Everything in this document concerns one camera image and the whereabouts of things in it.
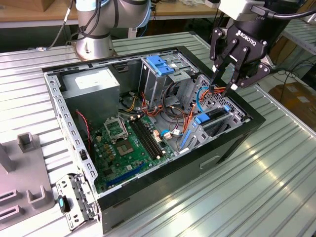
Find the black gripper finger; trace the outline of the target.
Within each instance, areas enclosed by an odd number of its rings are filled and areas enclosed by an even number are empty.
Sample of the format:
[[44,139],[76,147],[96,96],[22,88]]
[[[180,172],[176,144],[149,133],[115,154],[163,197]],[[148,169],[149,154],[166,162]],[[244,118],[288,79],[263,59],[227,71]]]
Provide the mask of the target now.
[[210,59],[214,62],[213,76],[210,82],[217,83],[230,63],[237,62],[237,56],[241,51],[240,30],[237,27],[215,28],[213,30]]
[[251,63],[246,63],[246,60],[249,58],[250,53],[251,49],[248,46],[243,47],[240,51],[235,63],[234,73],[222,96],[226,95],[230,90],[236,90],[238,87],[249,87],[272,73],[272,63],[270,58],[265,55],[263,59],[265,58],[266,60],[260,59],[257,67],[255,67],[254,74],[249,76]]

